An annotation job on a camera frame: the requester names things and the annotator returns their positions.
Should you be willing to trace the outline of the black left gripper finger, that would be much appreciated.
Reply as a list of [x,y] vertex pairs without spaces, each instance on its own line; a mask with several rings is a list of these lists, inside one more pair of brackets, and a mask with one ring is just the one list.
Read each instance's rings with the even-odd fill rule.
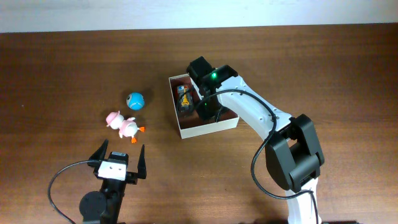
[[140,151],[139,161],[137,164],[137,178],[138,179],[146,179],[147,170],[146,170],[146,160],[145,160],[145,145],[143,144]]
[[104,140],[102,145],[89,157],[89,167],[96,167],[101,161],[104,160],[109,141]]

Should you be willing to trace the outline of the white box pink inside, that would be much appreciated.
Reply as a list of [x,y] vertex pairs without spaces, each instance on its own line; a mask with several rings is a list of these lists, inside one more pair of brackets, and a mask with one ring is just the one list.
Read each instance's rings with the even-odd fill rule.
[[192,114],[188,114],[187,116],[179,114],[177,111],[177,87],[179,85],[188,85],[191,87],[192,84],[190,77],[188,74],[169,77],[169,85],[170,91],[172,93],[178,130],[182,139],[215,133],[237,127],[239,116],[231,110],[223,113],[217,122],[214,118],[207,121],[202,120],[196,111],[194,111]]

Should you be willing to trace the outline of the pink white duck toy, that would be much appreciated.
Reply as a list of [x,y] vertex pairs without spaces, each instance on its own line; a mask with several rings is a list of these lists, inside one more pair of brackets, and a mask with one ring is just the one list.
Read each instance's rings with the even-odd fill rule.
[[145,127],[139,127],[135,122],[135,117],[125,119],[120,111],[110,112],[106,117],[106,126],[111,129],[117,130],[120,138],[126,137],[131,138],[131,143],[137,142],[135,135],[138,132],[144,132]]

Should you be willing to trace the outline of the blue ball toy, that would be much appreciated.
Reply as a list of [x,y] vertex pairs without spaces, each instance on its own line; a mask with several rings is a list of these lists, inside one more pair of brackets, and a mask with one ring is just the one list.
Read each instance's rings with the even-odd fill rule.
[[132,110],[141,110],[144,105],[144,97],[137,92],[130,93],[126,98],[127,106]]

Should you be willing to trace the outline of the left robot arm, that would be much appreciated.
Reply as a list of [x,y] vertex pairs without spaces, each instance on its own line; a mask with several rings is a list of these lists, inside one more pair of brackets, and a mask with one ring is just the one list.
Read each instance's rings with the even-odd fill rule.
[[127,171],[129,155],[126,153],[113,151],[105,158],[107,147],[106,139],[89,157],[88,165],[94,168],[93,173],[102,185],[99,191],[88,192],[81,199],[79,210],[83,223],[117,223],[126,186],[136,185],[139,179],[147,177],[145,146],[141,147],[137,172]]

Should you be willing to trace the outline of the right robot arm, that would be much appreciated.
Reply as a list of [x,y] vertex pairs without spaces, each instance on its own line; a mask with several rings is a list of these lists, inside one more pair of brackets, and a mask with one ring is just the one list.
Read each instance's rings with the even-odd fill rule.
[[[316,190],[325,158],[313,121],[305,114],[294,117],[271,105],[229,65],[215,68],[198,57],[190,62],[187,73],[200,97],[193,110],[201,119],[218,120],[223,110],[231,110],[260,136],[262,143],[251,162],[251,177],[266,195],[287,201],[288,222],[321,223]],[[259,183],[255,166],[261,153],[284,196],[270,193]]]

